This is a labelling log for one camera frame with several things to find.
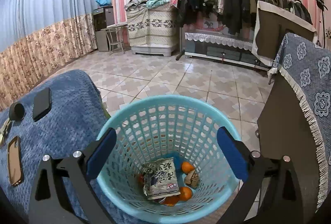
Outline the brown wrapper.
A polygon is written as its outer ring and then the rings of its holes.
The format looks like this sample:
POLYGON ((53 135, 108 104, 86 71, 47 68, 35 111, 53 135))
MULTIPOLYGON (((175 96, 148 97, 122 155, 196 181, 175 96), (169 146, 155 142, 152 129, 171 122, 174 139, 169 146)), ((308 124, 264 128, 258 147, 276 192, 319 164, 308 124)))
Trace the brown wrapper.
POLYGON ((199 185, 199 182, 200 178, 196 170, 190 171, 184 179, 184 183, 192 189, 196 189, 199 185))

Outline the small orange tangerine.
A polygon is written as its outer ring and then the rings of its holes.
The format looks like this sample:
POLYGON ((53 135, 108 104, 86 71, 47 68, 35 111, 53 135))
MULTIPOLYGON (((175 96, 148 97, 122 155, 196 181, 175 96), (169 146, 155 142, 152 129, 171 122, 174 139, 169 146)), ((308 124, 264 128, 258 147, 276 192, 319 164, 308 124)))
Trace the small orange tangerine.
POLYGON ((184 174, 188 175, 191 171, 195 170, 195 167, 191 163, 184 161, 181 164, 181 170, 184 174))

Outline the dark covered board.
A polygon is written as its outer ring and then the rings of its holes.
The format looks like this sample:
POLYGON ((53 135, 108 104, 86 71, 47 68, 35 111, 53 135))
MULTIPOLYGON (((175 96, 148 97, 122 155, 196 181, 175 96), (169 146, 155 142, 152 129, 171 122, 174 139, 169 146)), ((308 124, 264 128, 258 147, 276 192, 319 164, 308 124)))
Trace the dark covered board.
POLYGON ((287 33, 297 34, 311 42, 318 41, 316 29, 295 14, 268 2, 257 2, 252 54, 270 67, 287 33))

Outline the beige folded cloth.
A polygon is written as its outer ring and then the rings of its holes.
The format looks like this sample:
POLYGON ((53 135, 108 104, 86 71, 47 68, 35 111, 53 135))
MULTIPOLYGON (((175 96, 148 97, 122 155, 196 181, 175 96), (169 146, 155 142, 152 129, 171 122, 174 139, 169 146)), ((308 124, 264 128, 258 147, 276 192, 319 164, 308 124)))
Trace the beige folded cloth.
POLYGON ((8 137, 8 134, 11 129, 11 125, 12 125, 12 121, 10 120, 10 118, 8 118, 7 120, 5 120, 5 122, 1 126, 1 129, 0 129, 0 133, 1 133, 0 134, 0 145, 1 146, 4 145, 5 140, 8 137))

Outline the blue plastic bag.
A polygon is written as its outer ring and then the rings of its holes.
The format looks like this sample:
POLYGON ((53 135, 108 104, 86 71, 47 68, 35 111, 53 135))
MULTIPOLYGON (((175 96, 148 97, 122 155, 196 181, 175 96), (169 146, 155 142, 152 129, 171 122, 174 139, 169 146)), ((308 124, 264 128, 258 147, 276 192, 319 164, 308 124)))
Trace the blue plastic bag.
POLYGON ((184 178, 186 174, 182 171, 181 165, 183 163, 183 158, 177 152, 171 152, 165 155, 165 158, 173 158, 174 166, 176 169, 177 181, 179 187, 184 187, 184 178))

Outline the orange snack bag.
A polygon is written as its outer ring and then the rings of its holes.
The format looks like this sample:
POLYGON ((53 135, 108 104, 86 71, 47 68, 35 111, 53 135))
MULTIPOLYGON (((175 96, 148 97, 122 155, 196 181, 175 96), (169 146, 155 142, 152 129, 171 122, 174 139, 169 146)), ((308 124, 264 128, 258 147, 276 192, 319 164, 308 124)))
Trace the orange snack bag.
MULTIPOLYGON (((139 174, 137 176, 137 182, 138 185, 141 189, 143 189, 144 187, 144 174, 139 174)), ((153 199, 153 202, 165 205, 165 206, 169 206, 169 207, 173 207, 175 204, 177 204, 180 201, 180 198, 178 195, 173 195, 173 196, 169 196, 169 197, 165 197, 165 198, 158 198, 158 199, 153 199)))

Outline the black rectangular case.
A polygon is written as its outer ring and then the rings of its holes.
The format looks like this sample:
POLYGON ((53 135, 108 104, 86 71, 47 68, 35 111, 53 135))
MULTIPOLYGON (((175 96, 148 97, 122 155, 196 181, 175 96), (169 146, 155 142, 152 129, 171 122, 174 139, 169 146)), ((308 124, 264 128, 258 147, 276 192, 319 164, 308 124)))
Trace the black rectangular case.
POLYGON ((32 119, 37 122, 46 116, 52 108, 52 91, 49 87, 39 91, 34 97, 32 119))

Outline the blue patterned cloth cover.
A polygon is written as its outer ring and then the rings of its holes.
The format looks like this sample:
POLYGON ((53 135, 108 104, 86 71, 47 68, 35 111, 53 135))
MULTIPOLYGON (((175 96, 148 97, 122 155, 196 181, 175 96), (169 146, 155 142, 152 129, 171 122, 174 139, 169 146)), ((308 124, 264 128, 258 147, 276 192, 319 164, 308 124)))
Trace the blue patterned cloth cover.
POLYGON ((313 135, 319 167, 319 209, 330 192, 330 50, 287 33, 268 78, 277 73, 293 89, 313 135))

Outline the blue plush rug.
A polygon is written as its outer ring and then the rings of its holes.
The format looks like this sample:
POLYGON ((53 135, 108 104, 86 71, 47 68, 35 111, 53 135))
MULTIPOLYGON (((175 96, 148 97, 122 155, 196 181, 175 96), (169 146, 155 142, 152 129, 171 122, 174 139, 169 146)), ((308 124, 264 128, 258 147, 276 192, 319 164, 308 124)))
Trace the blue plush rug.
POLYGON ((137 223, 102 192, 96 179, 86 179, 86 148, 106 130, 100 93, 81 70, 63 73, 19 101, 25 116, 13 121, 1 147, 1 191, 16 215, 27 223, 137 223), (34 97, 49 87, 52 108, 32 119, 34 97), (9 181, 7 147, 20 137, 24 179, 9 181))

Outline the light blue plastic basket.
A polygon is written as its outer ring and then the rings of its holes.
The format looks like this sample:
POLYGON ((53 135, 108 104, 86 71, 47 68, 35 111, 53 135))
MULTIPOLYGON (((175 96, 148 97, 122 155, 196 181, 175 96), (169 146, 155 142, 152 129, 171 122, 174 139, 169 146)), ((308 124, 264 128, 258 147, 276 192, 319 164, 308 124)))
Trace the light blue plastic basket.
POLYGON ((239 186, 217 143, 220 127, 240 139, 222 112, 198 99, 162 95, 129 104, 103 126, 116 131, 117 142, 97 182, 115 206, 141 221, 201 219, 227 202, 239 186), (190 200, 167 207, 147 200, 137 178, 144 163, 172 155, 194 165, 200 182, 190 200))

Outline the patterned beige snack bag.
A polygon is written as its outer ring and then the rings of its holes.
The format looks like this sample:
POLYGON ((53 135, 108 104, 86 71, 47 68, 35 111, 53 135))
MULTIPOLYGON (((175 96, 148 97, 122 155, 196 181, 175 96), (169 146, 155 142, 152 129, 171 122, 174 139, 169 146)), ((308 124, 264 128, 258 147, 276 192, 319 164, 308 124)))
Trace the patterned beige snack bag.
POLYGON ((143 193, 147 200, 180 195, 173 157, 144 163, 142 173, 144 176, 143 193))

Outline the grey water dispenser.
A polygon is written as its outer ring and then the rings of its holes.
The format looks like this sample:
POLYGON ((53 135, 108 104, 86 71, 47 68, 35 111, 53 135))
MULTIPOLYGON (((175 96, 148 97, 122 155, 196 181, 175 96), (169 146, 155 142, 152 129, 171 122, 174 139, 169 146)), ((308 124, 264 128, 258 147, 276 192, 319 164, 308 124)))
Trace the grey water dispenser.
POLYGON ((114 24, 113 6, 103 6, 92 12, 96 44, 100 52, 108 52, 109 44, 106 28, 114 24))

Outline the clothes rack with garments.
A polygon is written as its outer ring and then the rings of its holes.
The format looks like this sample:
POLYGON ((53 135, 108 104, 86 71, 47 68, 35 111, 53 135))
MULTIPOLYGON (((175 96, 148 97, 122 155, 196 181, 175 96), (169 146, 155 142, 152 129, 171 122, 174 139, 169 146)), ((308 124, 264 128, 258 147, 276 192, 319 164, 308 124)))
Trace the clothes rack with garments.
POLYGON ((177 0, 181 37, 184 32, 206 30, 254 39, 257 2, 289 11, 313 25, 300 0, 177 0))

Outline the orange tangerine peel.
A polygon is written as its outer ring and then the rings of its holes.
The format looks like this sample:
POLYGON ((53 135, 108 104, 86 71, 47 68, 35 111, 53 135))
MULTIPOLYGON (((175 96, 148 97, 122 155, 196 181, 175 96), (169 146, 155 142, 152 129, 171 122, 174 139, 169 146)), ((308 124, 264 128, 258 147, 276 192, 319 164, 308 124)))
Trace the orange tangerine peel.
POLYGON ((189 187, 180 187, 180 195, 178 199, 180 201, 186 202, 192 198, 193 192, 189 187))

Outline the brown phone case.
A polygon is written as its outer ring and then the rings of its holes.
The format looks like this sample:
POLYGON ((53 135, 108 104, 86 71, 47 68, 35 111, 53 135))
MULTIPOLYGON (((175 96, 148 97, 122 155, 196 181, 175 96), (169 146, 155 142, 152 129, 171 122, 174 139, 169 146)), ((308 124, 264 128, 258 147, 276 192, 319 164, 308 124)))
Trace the brown phone case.
POLYGON ((15 136, 7 147, 7 162, 9 181, 12 186, 18 186, 24 179, 21 162, 20 137, 15 136))

